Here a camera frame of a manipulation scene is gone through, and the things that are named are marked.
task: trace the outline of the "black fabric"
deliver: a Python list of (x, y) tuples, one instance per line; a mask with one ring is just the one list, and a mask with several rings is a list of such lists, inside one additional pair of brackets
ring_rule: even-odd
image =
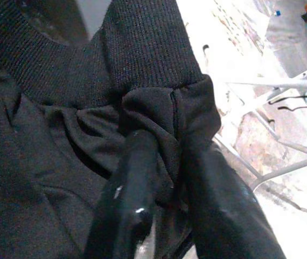
[(181, 143), (220, 127), (174, 0), (114, 0), (83, 49), (0, 0), (0, 258), (82, 258), (125, 137), (158, 140), (156, 258), (190, 247)]

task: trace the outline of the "floor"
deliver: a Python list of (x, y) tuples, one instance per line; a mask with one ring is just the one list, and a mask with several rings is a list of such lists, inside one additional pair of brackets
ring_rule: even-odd
[[(307, 70), (307, 27), (301, 19), (301, 0), (178, 0), (190, 43), (200, 68), (214, 82), (216, 104), (225, 118), (242, 105), (237, 96), (250, 100), (268, 88), (229, 87), (229, 78), (294, 77)], [(284, 96), (299, 96), (296, 90)], [(294, 112), (281, 106), (306, 106), (302, 98), (260, 111), (274, 121), (284, 140), (307, 146), (307, 109)], [(223, 120), (220, 134), (261, 174), (307, 158), (306, 154), (277, 143), (252, 114)], [(229, 163), (248, 184), (255, 177), (226, 149)], [(307, 258), (307, 169), (262, 185), (256, 196), (288, 259)], [(197, 258), (192, 249), (187, 259)]]

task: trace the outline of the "black garment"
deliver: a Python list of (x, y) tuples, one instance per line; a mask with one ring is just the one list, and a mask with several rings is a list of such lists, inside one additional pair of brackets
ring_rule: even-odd
[(156, 258), (177, 257), (191, 244), (175, 191), (180, 145), (219, 127), (174, 0), (114, 0), (83, 49), (49, 41), (0, 0), (0, 258), (82, 258), (137, 129), (160, 146)]

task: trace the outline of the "black sweatshirt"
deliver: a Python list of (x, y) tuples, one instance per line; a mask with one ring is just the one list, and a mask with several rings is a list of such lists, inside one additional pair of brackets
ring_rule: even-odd
[(48, 40), (0, 0), (0, 258), (82, 258), (137, 129), (160, 145), (156, 257), (178, 257), (190, 246), (186, 210), (171, 206), (181, 143), (219, 127), (175, 0), (114, 0), (82, 49)]

